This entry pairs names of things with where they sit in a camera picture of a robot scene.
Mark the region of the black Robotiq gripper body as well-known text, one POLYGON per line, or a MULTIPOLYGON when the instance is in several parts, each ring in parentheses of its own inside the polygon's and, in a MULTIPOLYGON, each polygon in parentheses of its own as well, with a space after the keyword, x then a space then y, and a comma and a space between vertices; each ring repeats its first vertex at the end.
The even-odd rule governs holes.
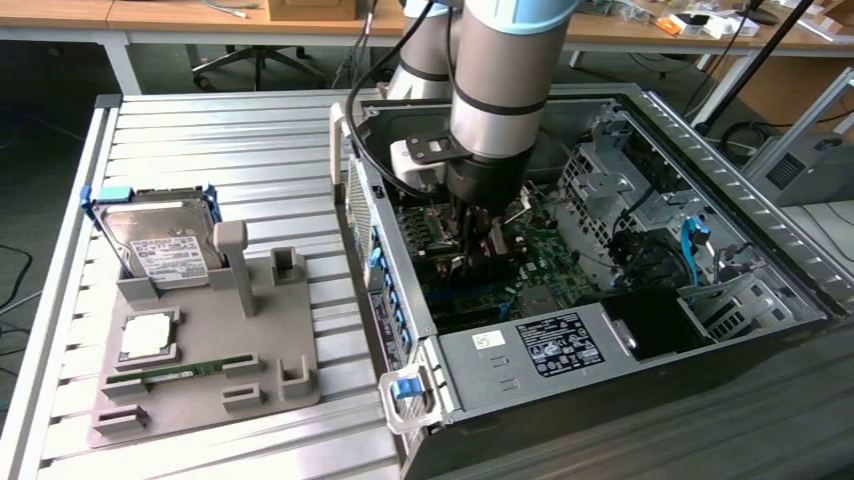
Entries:
POLYGON ((510 157, 472 154, 447 163, 451 195, 479 208, 506 208, 519 194, 534 148, 510 157))

